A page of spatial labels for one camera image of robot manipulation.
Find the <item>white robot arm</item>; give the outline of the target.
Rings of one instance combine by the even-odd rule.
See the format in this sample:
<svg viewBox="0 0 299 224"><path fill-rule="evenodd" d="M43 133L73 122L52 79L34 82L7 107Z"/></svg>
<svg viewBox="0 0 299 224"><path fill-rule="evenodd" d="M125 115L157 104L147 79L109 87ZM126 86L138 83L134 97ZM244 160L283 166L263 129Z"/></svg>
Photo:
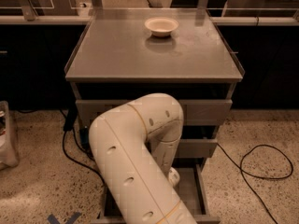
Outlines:
<svg viewBox="0 0 299 224"><path fill-rule="evenodd" d="M197 224L168 180L182 134L183 111L153 93L98 116L89 141L126 224Z"/></svg>

